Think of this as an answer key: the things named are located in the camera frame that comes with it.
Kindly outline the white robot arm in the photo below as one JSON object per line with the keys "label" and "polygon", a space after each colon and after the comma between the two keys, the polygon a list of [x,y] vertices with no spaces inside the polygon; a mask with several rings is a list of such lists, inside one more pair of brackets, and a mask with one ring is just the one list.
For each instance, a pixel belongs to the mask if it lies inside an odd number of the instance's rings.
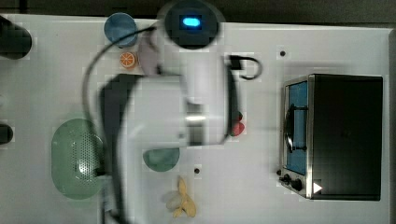
{"label": "white robot arm", "polygon": [[106,170],[119,224],[147,218],[145,171],[179,167],[187,147],[223,144],[238,119],[224,52],[225,20],[206,0],[174,0],[142,34],[141,75],[119,74],[101,89]]}

